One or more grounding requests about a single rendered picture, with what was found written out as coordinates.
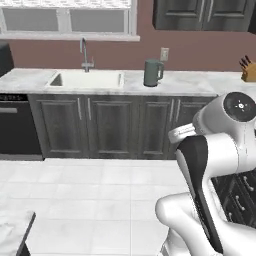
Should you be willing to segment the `black dishwasher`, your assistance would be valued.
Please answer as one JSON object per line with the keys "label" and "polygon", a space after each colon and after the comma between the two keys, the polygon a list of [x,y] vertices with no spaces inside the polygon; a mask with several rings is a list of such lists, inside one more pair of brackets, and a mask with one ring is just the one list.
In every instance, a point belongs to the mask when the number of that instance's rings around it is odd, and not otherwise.
{"label": "black dishwasher", "polygon": [[26,94],[0,93],[0,160],[44,160]]}

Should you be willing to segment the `silver tap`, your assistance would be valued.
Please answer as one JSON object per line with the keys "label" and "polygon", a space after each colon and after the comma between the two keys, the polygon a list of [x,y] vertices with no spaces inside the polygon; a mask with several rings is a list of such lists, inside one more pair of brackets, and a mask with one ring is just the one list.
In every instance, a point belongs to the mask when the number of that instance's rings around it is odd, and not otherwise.
{"label": "silver tap", "polygon": [[81,67],[84,69],[86,73],[88,73],[89,70],[95,66],[95,63],[94,61],[91,61],[91,62],[88,61],[86,40],[84,38],[80,40],[80,53],[84,56],[84,60],[81,64]]}

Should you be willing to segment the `white sink basin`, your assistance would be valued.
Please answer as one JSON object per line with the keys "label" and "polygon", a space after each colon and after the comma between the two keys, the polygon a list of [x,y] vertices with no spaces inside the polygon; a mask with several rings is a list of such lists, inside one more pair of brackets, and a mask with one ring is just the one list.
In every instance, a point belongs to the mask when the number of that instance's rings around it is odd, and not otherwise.
{"label": "white sink basin", "polygon": [[46,84],[47,87],[63,89],[121,89],[124,72],[115,70],[61,70],[56,71]]}

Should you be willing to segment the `wooden knife block with knives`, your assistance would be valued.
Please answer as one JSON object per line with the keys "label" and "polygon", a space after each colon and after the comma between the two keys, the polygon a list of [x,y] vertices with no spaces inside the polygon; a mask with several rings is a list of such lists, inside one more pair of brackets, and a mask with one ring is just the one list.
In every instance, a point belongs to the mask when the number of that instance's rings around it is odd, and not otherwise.
{"label": "wooden knife block with knives", "polygon": [[241,79],[244,82],[256,82],[256,62],[253,62],[245,55],[240,61],[239,64],[242,69]]}

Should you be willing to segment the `dark grey appliance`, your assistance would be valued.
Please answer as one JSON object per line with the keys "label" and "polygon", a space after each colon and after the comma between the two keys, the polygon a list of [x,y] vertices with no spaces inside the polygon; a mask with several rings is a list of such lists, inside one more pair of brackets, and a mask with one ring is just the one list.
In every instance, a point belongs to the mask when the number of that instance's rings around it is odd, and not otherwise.
{"label": "dark grey appliance", "polygon": [[0,42],[0,77],[14,68],[13,57],[7,42]]}

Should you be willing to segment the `dark grey base cupboards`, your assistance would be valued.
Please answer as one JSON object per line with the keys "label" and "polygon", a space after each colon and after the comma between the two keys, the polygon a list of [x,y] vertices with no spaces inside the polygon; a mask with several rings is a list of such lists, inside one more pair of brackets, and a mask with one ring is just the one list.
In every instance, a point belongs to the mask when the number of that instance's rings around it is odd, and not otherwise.
{"label": "dark grey base cupboards", "polygon": [[46,158],[173,160],[168,132],[192,121],[210,96],[31,94]]}

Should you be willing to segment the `grey-green electric kettle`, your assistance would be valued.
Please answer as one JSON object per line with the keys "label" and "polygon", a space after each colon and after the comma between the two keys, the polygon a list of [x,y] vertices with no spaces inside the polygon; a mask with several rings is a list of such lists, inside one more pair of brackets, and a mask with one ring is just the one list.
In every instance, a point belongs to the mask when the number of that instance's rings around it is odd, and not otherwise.
{"label": "grey-green electric kettle", "polygon": [[157,59],[147,59],[144,65],[144,82],[146,87],[156,87],[163,78],[164,64]]}

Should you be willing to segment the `dark grey wall cupboards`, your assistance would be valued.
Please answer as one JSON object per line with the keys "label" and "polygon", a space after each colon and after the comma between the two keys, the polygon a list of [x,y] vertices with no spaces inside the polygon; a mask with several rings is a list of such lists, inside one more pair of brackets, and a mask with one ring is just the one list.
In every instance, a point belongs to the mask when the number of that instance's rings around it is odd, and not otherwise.
{"label": "dark grey wall cupboards", "polygon": [[154,0],[156,30],[231,31],[249,29],[256,0]]}

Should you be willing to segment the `white-framed window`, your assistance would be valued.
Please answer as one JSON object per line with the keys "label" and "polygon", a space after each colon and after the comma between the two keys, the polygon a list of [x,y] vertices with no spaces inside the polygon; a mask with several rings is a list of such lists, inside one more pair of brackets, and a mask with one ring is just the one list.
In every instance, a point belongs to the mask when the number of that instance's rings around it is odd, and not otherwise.
{"label": "white-framed window", "polygon": [[139,41],[138,0],[0,0],[0,39]]}

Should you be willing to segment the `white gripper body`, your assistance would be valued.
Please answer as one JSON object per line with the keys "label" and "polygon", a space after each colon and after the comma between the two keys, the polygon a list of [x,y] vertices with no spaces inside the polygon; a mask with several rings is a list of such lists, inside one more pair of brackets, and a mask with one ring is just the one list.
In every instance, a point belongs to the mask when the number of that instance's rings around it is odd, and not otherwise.
{"label": "white gripper body", "polygon": [[184,140],[188,136],[198,135],[200,128],[195,126],[193,123],[179,126],[168,132],[168,138],[172,144],[178,143]]}

